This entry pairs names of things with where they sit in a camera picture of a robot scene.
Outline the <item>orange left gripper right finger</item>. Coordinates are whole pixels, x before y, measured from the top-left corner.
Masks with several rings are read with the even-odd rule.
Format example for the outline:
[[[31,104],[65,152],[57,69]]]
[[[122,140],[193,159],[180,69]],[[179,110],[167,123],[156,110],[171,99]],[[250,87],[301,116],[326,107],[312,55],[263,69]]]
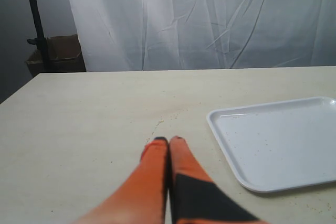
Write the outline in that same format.
[[[229,198],[208,176],[184,138],[170,140],[173,223],[266,223]]]

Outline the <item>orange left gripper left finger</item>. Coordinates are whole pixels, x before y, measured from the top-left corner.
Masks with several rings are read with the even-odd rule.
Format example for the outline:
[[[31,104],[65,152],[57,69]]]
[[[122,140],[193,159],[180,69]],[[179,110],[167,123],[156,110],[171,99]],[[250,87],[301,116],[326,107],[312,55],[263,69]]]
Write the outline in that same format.
[[[74,223],[164,223],[167,197],[168,142],[156,137],[125,182]]]

